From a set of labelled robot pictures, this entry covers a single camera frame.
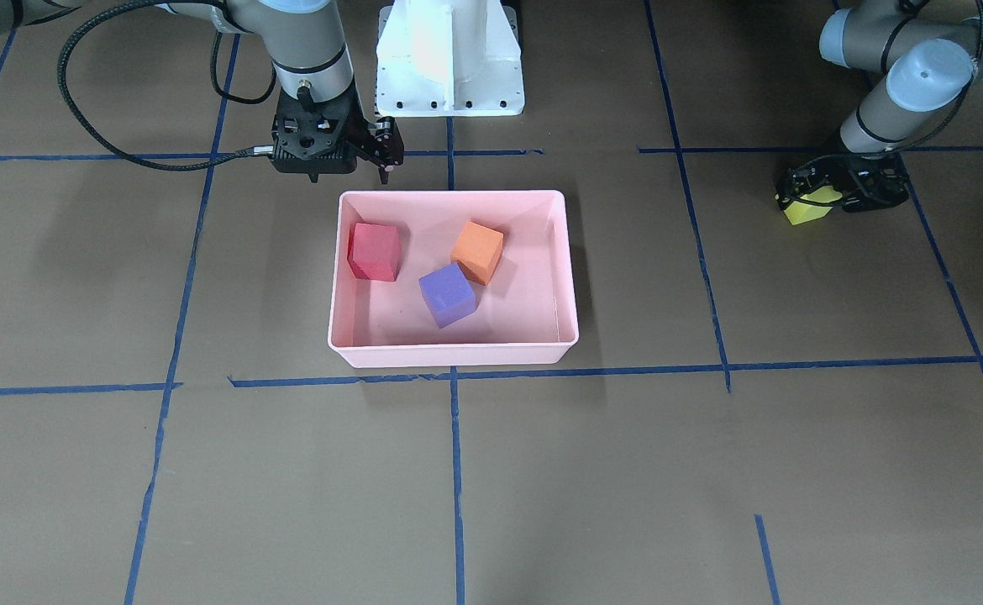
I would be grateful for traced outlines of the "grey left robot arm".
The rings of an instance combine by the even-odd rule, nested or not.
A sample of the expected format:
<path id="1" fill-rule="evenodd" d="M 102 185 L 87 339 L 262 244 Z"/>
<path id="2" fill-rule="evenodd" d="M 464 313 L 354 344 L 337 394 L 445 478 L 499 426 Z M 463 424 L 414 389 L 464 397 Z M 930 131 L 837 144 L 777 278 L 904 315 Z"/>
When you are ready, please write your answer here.
<path id="1" fill-rule="evenodd" d="M 922 1 L 863 1 L 827 19 L 819 54 L 879 80 L 817 157 L 776 184 L 792 225 L 833 209 L 891 209 L 909 198 L 900 154 L 932 138 L 983 80 L 983 7 L 958 23 L 922 18 Z"/>

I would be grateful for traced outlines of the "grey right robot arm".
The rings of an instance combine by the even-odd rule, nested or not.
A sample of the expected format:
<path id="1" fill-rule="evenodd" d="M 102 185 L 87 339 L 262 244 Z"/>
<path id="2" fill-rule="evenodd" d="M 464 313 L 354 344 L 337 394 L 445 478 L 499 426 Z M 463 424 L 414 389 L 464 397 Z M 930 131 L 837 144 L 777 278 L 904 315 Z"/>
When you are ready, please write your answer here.
<path id="1" fill-rule="evenodd" d="M 334 1 L 157 1 L 173 15 L 209 22 L 216 34 L 252 34 L 264 43 L 271 61 L 269 88 L 278 91 L 268 145 L 235 150 L 203 162 L 169 164 L 147 160 L 100 134 L 73 99 L 69 64 L 81 40 L 106 22 L 145 10 L 149 1 L 125 1 L 86 20 L 59 50 L 56 81 L 73 118 L 105 150 L 132 164 L 160 171 L 207 170 L 225 162 L 265 157 L 284 175 L 304 175 L 318 182 L 323 175 L 349 175 L 358 162 L 372 164 L 381 184 L 404 161 L 404 143 L 394 118 L 369 120 L 349 46 Z"/>

